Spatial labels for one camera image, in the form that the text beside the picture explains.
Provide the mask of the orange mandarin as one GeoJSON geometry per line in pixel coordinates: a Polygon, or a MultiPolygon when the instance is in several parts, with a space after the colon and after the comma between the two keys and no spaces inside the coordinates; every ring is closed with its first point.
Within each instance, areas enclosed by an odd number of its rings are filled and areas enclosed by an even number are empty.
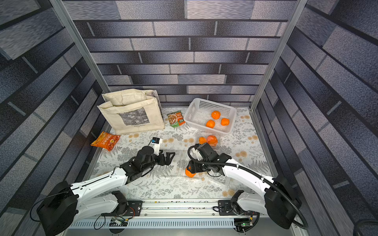
{"type": "Polygon", "coordinates": [[[206,123],[206,127],[208,128],[214,128],[216,125],[215,121],[214,120],[208,120],[208,122],[206,123]]]}
{"type": "Polygon", "coordinates": [[[198,140],[198,142],[199,142],[199,144],[201,145],[201,144],[206,143],[206,142],[207,142],[207,139],[204,138],[204,137],[200,137],[199,140],[198,140]]]}
{"type": "Polygon", "coordinates": [[[214,120],[218,120],[221,117],[221,113],[219,111],[213,111],[211,117],[214,120]]]}
{"type": "Polygon", "coordinates": [[[218,144],[218,139],[217,139],[217,137],[214,136],[214,135],[209,135],[209,136],[207,137],[207,143],[208,143],[210,146],[212,146],[212,147],[216,147],[217,144],[218,144]]]}
{"type": "Polygon", "coordinates": [[[222,126],[228,126],[230,124],[230,120],[227,118],[221,119],[221,125],[222,126]]]}
{"type": "Polygon", "coordinates": [[[195,176],[195,174],[191,173],[190,170],[188,169],[185,169],[185,175],[189,178],[193,178],[195,176]]]}

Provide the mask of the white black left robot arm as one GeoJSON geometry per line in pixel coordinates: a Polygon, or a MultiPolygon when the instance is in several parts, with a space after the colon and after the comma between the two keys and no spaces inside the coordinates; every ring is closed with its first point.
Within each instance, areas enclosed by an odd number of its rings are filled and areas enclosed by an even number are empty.
{"type": "Polygon", "coordinates": [[[72,223],[94,215],[124,215],[131,208],[124,194],[115,188],[149,174],[156,165],[169,166],[174,156],[174,152],[163,153],[144,146],[135,157],[109,173],[79,183],[57,184],[36,209],[44,233],[58,235],[72,223]]]}

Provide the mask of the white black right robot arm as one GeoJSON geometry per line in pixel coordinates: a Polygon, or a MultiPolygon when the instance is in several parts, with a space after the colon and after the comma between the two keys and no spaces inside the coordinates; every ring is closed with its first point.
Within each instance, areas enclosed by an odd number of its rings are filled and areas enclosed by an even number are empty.
{"type": "Polygon", "coordinates": [[[257,173],[228,154],[218,154],[208,143],[191,146],[187,153],[190,158],[187,170],[190,173],[213,171],[242,183],[257,194],[235,193],[232,201],[238,214],[241,211],[264,213],[284,229],[291,225],[308,229],[308,222],[300,211],[302,203],[284,176],[274,178],[257,173]]]}

